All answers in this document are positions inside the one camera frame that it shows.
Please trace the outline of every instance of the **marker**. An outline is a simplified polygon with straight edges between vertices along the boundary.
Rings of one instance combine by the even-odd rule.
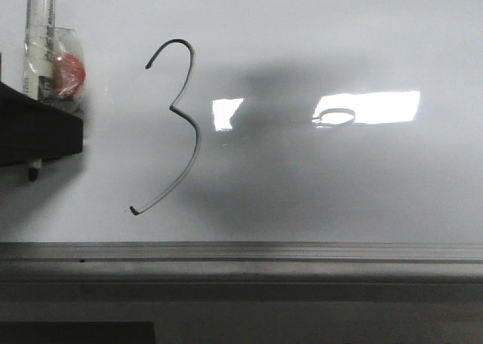
[[[27,0],[23,93],[42,102],[52,91],[55,0]],[[29,162],[29,180],[37,179],[42,160]]]

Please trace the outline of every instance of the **white surface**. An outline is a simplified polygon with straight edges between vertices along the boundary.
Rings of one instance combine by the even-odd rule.
[[[20,90],[26,0],[0,0],[4,82]],[[57,0],[88,69],[85,151],[0,168],[3,241],[481,243],[481,0]],[[163,202],[133,217],[202,150]],[[322,97],[419,91],[414,120],[316,129]],[[241,99],[232,130],[212,102]]]

